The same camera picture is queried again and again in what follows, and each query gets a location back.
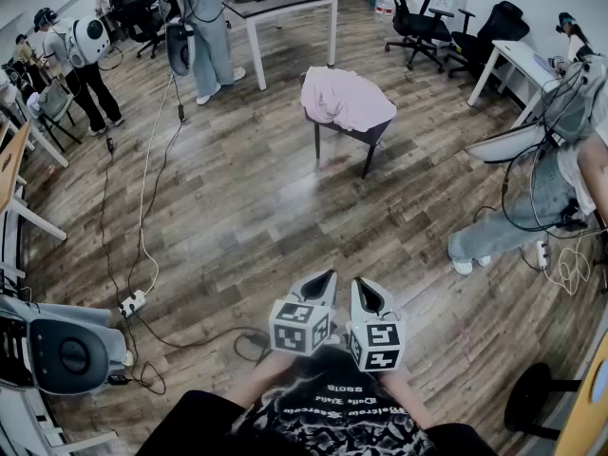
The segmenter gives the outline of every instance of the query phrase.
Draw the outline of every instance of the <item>black pants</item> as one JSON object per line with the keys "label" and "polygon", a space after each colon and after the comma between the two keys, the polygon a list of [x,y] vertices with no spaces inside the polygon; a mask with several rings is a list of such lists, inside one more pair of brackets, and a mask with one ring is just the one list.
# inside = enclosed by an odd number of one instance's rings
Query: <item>black pants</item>
{"label": "black pants", "polygon": [[100,106],[104,109],[107,118],[112,122],[117,122],[121,119],[121,110],[114,97],[105,87],[102,75],[99,73],[97,64],[88,65],[85,67],[75,67],[74,70],[66,76],[67,86],[74,95],[74,101],[85,111],[88,119],[91,121],[91,130],[99,132],[105,128],[104,117],[93,102],[93,98],[88,92],[88,87],[91,86]]}

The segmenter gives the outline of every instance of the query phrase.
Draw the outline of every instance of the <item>white table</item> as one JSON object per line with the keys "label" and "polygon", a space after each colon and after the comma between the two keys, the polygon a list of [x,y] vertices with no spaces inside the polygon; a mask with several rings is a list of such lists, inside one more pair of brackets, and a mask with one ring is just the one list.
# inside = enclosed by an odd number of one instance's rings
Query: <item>white table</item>
{"label": "white table", "polygon": [[485,65],[484,72],[480,77],[475,89],[471,93],[468,99],[469,106],[475,105],[479,98],[487,79],[490,77],[494,65],[499,56],[503,56],[509,63],[510,69],[507,71],[501,86],[498,88],[499,93],[503,93],[504,88],[508,84],[509,79],[513,76],[515,69],[518,69],[526,78],[534,83],[539,90],[532,97],[530,102],[527,104],[525,110],[519,116],[519,118],[513,123],[513,127],[520,126],[523,121],[528,117],[532,110],[539,104],[542,98],[542,94],[548,93],[560,85],[561,78],[557,74],[544,69],[539,63],[536,62],[534,55],[536,52],[532,47],[522,41],[494,41],[494,50],[490,55],[487,64]]}
{"label": "white table", "polygon": [[338,0],[230,0],[226,7],[233,11],[247,24],[247,35],[249,44],[254,57],[254,67],[256,69],[257,84],[259,89],[266,89],[266,78],[262,67],[262,58],[259,52],[257,41],[256,23],[262,20],[277,19],[277,26],[280,27],[280,19],[284,13],[291,11],[311,9],[327,5],[330,7],[330,35],[327,50],[327,64],[333,66],[335,63],[335,36],[337,33],[338,21]]}

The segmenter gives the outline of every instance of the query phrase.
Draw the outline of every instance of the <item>jeans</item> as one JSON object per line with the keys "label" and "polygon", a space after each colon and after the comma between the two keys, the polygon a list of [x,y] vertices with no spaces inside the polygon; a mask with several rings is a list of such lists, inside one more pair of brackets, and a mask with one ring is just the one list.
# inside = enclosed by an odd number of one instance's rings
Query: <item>jeans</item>
{"label": "jeans", "polygon": [[90,120],[92,131],[99,132],[103,130],[105,128],[105,120],[95,102],[93,102],[93,98],[88,92],[86,85],[91,86],[91,89],[95,91],[99,105],[104,109],[109,120],[117,122],[121,119],[121,110],[118,108],[118,104],[112,94],[105,87],[97,64],[75,67],[66,76],[66,82],[69,90],[74,95],[74,101],[85,111]]}
{"label": "jeans", "polygon": [[220,83],[228,86],[234,83],[232,59],[228,43],[228,30],[222,11],[221,0],[199,0],[194,7],[196,15],[188,17],[188,24],[194,30],[195,57],[194,79],[199,97],[214,93]]}
{"label": "jeans", "polygon": [[[541,224],[561,220],[561,212],[576,199],[572,187],[558,168],[557,149],[548,150],[535,167],[534,205]],[[534,218],[530,194],[526,189],[515,200],[506,199],[509,217],[524,228],[539,226]],[[503,210],[480,219],[449,236],[447,253],[452,260],[467,262],[473,258],[496,256],[543,238],[544,231],[520,230],[506,218]]]}

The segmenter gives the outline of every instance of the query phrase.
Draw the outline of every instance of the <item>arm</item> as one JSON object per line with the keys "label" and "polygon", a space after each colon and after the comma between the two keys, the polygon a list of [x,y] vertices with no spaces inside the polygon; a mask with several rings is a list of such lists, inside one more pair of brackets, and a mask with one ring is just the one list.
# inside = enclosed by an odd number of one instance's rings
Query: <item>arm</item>
{"label": "arm", "polygon": [[579,169],[599,215],[608,224],[608,147],[598,132],[582,143]]}
{"label": "arm", "polygon": [[288,369],[295,359],[293,354],[272,351],[251,373],[238,380],[224,393],[223,398],[248,409],[275,384],[277,377]]}
{"label": "arm", "polygon": [[433,416],[406,382],[406,374],[403,371],[383,372],[380,375],[380,383],[422,430],[435,425]]}

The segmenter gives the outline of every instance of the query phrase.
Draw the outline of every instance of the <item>table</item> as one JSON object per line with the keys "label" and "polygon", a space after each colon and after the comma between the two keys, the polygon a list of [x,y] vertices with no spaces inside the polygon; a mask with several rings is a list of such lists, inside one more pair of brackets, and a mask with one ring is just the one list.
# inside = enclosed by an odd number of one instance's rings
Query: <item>table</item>
{"label": "table", "polygon": [[254,56],[254,67],[256,68],[257,84],[259,89],[266,89],[264,68],[259,53],[257,41],[256,23],[278,17],[290,11],[311,9],[314,7],[330,6],[330,39],[327,49],[327,64],[333,66],[335,63],[335,35],[337,32],[338,0],[229,0],[226,7],[233,11],[247,24],[247,35]]}
{"label": "table", "polygon": [[513,123],[513,127],[520,126],[528,117],[532,110],[536,107],[542,97],[542,93],[547,93],[557,88],[560,85],[561,78],[557,74],[547,71],[539,63],[536,62],[534,55],[536,52],[528,44],[522,41],[494,41],[494,50],[490,55],[484,72],[480,77],[475,89],[468,99],[469,106],[475,105],[479,98],[485,82],[490,76],[490,73],[496,65],[499,56],[503,56],[509,63],[510,69],[507,71],[501,86],[498,88],[499,93],[503,93],[509,79],[513,76],[515,69],[518,69],[526,78],[539,87],[539,90],[532,97],[525,110],[519,118]]}

